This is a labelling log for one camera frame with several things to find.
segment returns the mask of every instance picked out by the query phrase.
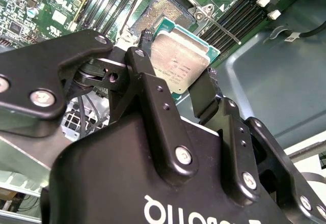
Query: screw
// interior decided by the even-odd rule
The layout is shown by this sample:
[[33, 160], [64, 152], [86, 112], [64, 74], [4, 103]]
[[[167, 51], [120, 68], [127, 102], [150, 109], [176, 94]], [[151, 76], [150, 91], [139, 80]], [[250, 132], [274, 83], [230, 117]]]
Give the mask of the screw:
[[32, 92], [30, 95], [30, 99], [33, 104], [40, 106], [40, 107], [49, 107], [53, 105], [56, 101], [54, 95], [45, 90], [37, 90]]
[[190, 164], [192, 161], [192, 156], [184, 147], [177, 147], [175, 149], [175, 155], [181, 164]]
[[258, 127], [261, 127], [261, 123], [259, 121], [255, 120], [255, 123]]
[[320, 205], [317, 205], [317, 210], [326, 219], [326, 211]]
[[195, 18], [197, 20], [201, 20], [203, 18], [203, 14], [199, 12], [199, 13], [195, 14]]
[[0, 93], [5, 92], [6, 90], [8, 90], [8, 88], [9, 82], [6, 79], [0, 77]]
[[140, 57], [145, 57], [144, 52], [143, 52], [142, 50], [140, 50], [140, 49], [137, 49], [137, 50], [135, 51], [135, 53], [137, 53]]
[[103, 36], [97, 36], [97, 37], [95, 37], [95, 40], [100, 43], [107, 44], [107, 41], [106, 41], [105, 37], [103, 37]]
[[300, 201], [307, 210], [312, 210], [309, 200], [305, 196], [300, 196]]
[[250, 173], [244, 172], [242, 174], [242, 178], [248, 188], [250, 188], [252, 190], [255, 190], [257, 188], [257, 183], [256, 183], [254, 177]]
[[232, 100], [229, 100], [229, 103], [232, 107], [235, 107], [235, 103]]

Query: green circuit board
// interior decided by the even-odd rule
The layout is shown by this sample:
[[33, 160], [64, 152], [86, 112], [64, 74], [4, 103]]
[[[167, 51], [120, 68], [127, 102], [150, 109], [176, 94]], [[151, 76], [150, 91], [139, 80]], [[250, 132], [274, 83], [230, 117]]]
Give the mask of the green circuit board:
[[[118, 32], [121, 30], [129, 11], [133, 10], [133, 14], [129, 16], [127, 27], [130, 29], [131, 34], [137, 34], [138, 32], [134, 31], [133, 26], [137, 25], [138, 21], [145, 15], [148, 15], [148, 9], [155, 10], [154, 5], [157, 4], [155, 0], [140, 0], [139, 4], [131, 9], [134, 1], [136, 0], [0, 0], [0, 35], [8, 36], [24, 45], [29, 45], [78, 30], [94, 29], [103, 33], [115, 43], [117, 37], [119, 37]], [[177, 21], [175, 19], [172, 19], [172, 21], [191, 32], [196, 32], [200, 24], [190, 13], [189, 9], [191, 7], [203, 7], [213, 4], [214, 11], [211, 17], [218, 21], [239, 0], [166, 1], [175, 6], [175, 11], [178, 12]], [[278, 10], [283, 11], [295, 0], [274, 1]], [[245, 43], [245, 40], [268, 23], [268, 19], [259, 23], [257, 27], [242, 37], [242, 43]], [[143, 23], [139, 24], [139, 26], [146, 27]], [[202, 36], [211, 26], [213, 26], [213, 23], [206, 21], [197, 35]], [[236, 48], [238, 47], [233, 46], [223, 51], [221, 57], [226, 57]]]

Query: chip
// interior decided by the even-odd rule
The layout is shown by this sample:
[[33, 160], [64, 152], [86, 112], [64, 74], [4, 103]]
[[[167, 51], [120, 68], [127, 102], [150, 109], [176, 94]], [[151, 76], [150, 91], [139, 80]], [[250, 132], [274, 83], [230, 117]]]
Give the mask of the chip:
[[33, 0], [28, 0], [27, 1], [27, 7], [34, 8], [36, 6], [37, 2]]
[[19, 24], [15, 23], [13, 21], [11, 22], [9, 30], [11, 30], [13, 33], [16, 33], [19, 35], [21, 29], [22, 29], [22, 27]]

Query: black cable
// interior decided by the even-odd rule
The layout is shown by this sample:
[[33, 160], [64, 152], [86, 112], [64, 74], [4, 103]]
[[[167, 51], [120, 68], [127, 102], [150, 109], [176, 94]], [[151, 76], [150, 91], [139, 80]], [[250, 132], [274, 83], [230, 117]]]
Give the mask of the black cable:
[[27, 207], [27, 208], [19, 208], [18, 211], [28, 211], [28, 210], [33, 209], [34, 207], [36, 207], [35, 205], [36, 205], [38, 199], [39, 199], [39, 198], [36, 198], [36, 201], [35, 201], [31, 206], [29, 206], [29, 207]]
[[85, 108], [84, 102], [81, 96], [77, 97], [78, 104], [79, 104], [79, 113], [80, 113], [80, 133], [79, 138], [83, 138], [86, 135], [86, 115], [85, 115]]
[[[314, 35], [317, 35], [318, 33], [322, 32], [323, 30], [326, 29], [326, 21], [321, 24], [320, 26], [318, 26], [317, 28], [309, 31], [309, 32], [303, 32], [303, 33], [300, 33], [298, 36], [299, 38], [306, 38], [306, 37], [312, 37]], [[289, 37], [292, 35], [292, 31], [283, 31], [282, 34]]]
[[316, 29], [313, 29], [312, 31], [300, 33], [299, 37], [300, 38], [311, 37], [311, 36], [317, 35], [319, 32], [321, 32], [325, 29], [326, 29], [326, 21], [323, 24], [321, 24], [319, 27], [317, 27]]
[[90, 99], [90, 97], [87, 94], [85, 94], [85, 97], [87, 98], [87, 100], [91, 104], [91, 106], [92, 106], [92, 108], [93, 108], [93, 110], [94, 110], [94, 112], [96, 114], [97, 121], [99, 121], [101, 119], [101, 116], [100, 116], [98, 110], [96, 109], [95, 105], [93, 104], [93, 101]]

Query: metal bracket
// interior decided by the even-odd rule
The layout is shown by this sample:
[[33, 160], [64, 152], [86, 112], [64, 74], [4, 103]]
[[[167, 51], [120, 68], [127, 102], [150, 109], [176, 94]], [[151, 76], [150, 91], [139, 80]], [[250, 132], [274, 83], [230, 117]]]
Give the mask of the metal bracket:
[[293, 165], [266, 126], [249, 117], [245, 124], [255, 138], [257, 167], [267, 191], [276, 192], [276, 202], [292, 223], [326, 223], [325, 205]]
[[125, 61], [131, 85], [111, 110], [110, 123], [132, 111], [133, 106], [140, 107], [157, 172], [172, 185], [184, 184], [199, 166], [168, 85], [155, 76], [148, 55], [141, 49], [129, 48]]
[[66, 109], [62, 83], [71, 82], [82, 62], [103, 58], [112, 48], [98, 32], [85, 30], [1, 53], [0, 77], [8, 87], [0, 93], [0, 130], [53, 134]]

